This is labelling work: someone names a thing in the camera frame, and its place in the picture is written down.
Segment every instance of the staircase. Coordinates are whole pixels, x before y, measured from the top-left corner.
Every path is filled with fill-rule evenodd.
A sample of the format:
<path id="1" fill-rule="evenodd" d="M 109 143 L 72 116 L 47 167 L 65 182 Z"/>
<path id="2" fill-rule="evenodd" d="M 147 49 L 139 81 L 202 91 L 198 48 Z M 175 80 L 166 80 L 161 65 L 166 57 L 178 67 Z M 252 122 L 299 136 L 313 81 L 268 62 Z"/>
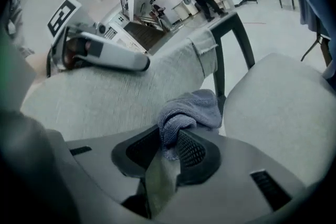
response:
<path id="1" fill-rule="evenodd" d="M 149 51 L 164 35 L 163 31 L 146 25 L 129 22 L 125 28 L 146 51 Z"/>
<path id="2" fill-rule="evenodd" d="M 160 28 L 158 30 L 162 29 L 165 34 L 167 34 L 170 31 L 159 20 L 154 20 L 151 17 L 134 15 L 134 21 L 139 22 L 142 25 L 155 27 L 156 29 Z"/>

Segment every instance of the mesh vent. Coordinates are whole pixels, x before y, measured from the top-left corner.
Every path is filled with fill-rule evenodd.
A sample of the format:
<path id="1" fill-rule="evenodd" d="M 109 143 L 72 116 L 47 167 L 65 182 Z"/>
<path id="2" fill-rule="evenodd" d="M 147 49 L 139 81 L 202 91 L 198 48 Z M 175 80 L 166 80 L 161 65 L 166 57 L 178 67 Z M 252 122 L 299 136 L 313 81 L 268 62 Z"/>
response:
<path id="1" fill-rule="evenodd" d="M 72 154 L 72 156 L 75 156 L 75 155 L 82 154 L 82 153 L 85 153 L 85 152 L 91 151 L 91 150 L 92 150 L 92 148 L 90 148 L 89 146 L 82 146 L 82 147 L 71 149 L 70 153 Z"/>
<path id="2" fill-rule="evenodd" d="M 288 194 L 265 170 L 254 172 L 251 177 L 274 211 L 280 209 L 291 200 Z"/>
<path id="3" fill-rule="evenodd" d="M 181 168 L 193 167 L 201 163 L 205 156 L 205 148 L 183 132 L 178 134 L 177 149 Z"/>
<path id="4" fill-rule="evenodd" d="M 160 146 L 158 131 L 154 131 L 130 145 L 126 150 L 127 157 L 147 169 Z"/>

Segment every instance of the white floor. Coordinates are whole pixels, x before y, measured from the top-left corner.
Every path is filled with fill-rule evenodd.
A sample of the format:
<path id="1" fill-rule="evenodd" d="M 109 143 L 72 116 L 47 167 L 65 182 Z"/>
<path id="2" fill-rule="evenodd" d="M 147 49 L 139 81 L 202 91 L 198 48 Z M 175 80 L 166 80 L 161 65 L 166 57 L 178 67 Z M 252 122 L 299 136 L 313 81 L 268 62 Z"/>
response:
<path id="1" fill-rule="evenodd" d="M 296 4 L 296 10 L 292 10 L 290 0 L 282 0 L 282 3 L 283 9 L 280 7 L 279 0 L 259 0 L 259 4 L 249 2 L 235 9 L 245 26 L 256 62 L 272 52 L 300 60 L 316 39 L 315 33 L 311 32 L 306 25 L 300 24 L 298 5 Z M 197 15 L 194 20 L 186 23 L 158 53 L 185 38 L 195 28 L 204 25 L 206 25 L 206 21 L 203 16 Z M 247 67 L 232 32 L 222 38 L 222 45 L 225 63 L 225 93 L 228 95 L 230 90 L 246 74 Z M 326 68 L 319 46 L 316 46 L 306 56 L 304 62 L 320 72 Z M 202 88 L 214 90 L 212 76 L 206 78 Z"/>

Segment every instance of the microfiber cloth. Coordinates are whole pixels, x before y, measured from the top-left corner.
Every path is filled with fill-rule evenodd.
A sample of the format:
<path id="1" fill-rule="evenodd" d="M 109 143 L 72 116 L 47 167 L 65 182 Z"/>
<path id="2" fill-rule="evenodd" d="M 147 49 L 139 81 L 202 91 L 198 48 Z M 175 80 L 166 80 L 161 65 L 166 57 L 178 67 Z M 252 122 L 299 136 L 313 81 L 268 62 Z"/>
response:
<path id="1" fill-rule="evenodd" d="M 158 126 L 163 155 L 167 159 L 178 159 L 174 146 L 179 129 L 201 124 L 210 129 L 220 128 L 220 114 L 217 97 L 211 90 L 185 93 L 168 101 L 159 113 Z"/>

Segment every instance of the black plastic frame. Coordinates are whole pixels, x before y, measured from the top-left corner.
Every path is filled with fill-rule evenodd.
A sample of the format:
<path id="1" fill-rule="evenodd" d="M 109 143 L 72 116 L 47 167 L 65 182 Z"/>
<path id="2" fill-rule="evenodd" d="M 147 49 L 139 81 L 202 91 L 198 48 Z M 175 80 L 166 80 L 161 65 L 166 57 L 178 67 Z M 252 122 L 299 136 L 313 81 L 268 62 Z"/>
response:
<path id="1" fill-rule="evenodd" d="M 244 25 L 236 12 L 231 12 L 223 19 L 210 27 L 218 46 L 217 54 L 217 71 L 214 73 L 215 91 L 219 99 L 218 106 L 221 114 L 223 114 L 225 97 L 225 68 L 221 38 L 231 30 L 235 34 L 239 46 L 243 52 L 247 68 L 250 69 L 255 65 L 254 55 Z"/>
<path id="2" fill-rule="evenodd" d="M 195 185 L 205 182 L 210 178 L 221 165 L 221 155 L 218 147 L 212 142 L 205 140 L 198 135 L 188 130 L 180 130 L 183 135 L 188 136 L 194 144 L 204 149 L 205 155 L 202 161 L 193 167 L 185 167 L 184 159 L 181 161 L 181 173 L 177 176 L 176 186 Z M 138 158 L 132 158 L 128 154 L 128 150 L 134 144 L 146 139 L 149 135 L 154 135 L 155 139 L 152 139 L 150 147 L 146 147 L 143 150 L 142 155 L 138 155 Z M 179 136 L 177 138 L 177 152 L 181 155 L 181 148 L 179 145 Z M 145 180 L 145 173 L 150 165 L 150 161 L 154 158 L 159 147 L 161 145 L 159 127 L 157 125 L 147 129 L 146 131 L 127 139 L 114 147 L 112 150 L 112 161 L 119 171 L 126 176 L 140 178 Z"/>

